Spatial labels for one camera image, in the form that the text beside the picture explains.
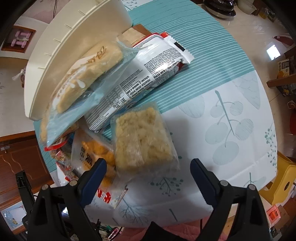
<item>tablecloth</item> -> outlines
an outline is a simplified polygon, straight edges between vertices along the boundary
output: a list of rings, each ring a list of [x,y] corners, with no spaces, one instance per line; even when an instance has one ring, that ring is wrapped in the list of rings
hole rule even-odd
[[[131,182],[115,210],[95,196],[85,207],[93,222],[99,218],[107,224],[144,227],[155,221],[167,226],[209,215],[212,207],[190,174],[193,158],[235,186],[252,183],[261,189],[276,175],[271,109],[260,78],[239,44],[189,0],[146,2],[123,0],[133,24],[141,23],[151,32],[167,31],[195,57],[139,103],[157,102],[181,170]],[[104,134],[110,137],[110,130]]]

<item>metal screw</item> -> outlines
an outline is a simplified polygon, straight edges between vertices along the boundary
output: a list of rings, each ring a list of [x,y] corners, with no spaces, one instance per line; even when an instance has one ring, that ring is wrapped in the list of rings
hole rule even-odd
[[[228,185],[228,182],[225,181],[225,180],[221,180],[221,181],[220,181],[220,184],[221,184],[222,186],[226,187],[226,186]]]
[[[42,186],[42,190],[46,190],[47,188],[48,188],[48,185],[47,184],[45,184],[45,185]]]
[[[249,188],[250,188],[251,190],[253,190],[253,191],[256,190],[256,187],[255,187],[253,184],[250,184],[250,185],[249,185]]]
[[[69,182],[70,186],[74,187],[77,184],[76,180],[72,180]]]

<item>wooden cabinet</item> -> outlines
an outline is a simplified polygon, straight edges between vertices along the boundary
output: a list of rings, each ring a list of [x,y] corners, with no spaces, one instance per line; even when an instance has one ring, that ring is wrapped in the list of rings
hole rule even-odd
[[[35,136],[4,144],[0,151],[0,209],[21,200],[15,179],[21,170],[25,170],[33,193],[46,183],[53,184]]]

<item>pink fabric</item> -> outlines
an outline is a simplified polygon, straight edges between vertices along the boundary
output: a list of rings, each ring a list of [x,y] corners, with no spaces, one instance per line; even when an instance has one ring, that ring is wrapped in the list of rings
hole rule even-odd
[[[203,227],[207,221],[208,218],[202,220]],[[200,220],[163,227],[163,229],[181,238],[187,239],[188,241],[194,241],[200,234]],[[146,230],[147,229],[124,228],[123,232],[115,239],[115,241],[140,241],[146,233]],[[222,233],[218,241],[225,241],[226,239],[227,236]]]

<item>yellow plastic stool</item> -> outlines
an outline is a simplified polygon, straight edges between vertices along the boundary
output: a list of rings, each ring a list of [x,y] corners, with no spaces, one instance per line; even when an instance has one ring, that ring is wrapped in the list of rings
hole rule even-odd
[[[261,189],[259,194],[271,205],[283,202],[296,178],[296,163],[278,151],[277,174],[274,183],[266,185],[268,191]]]

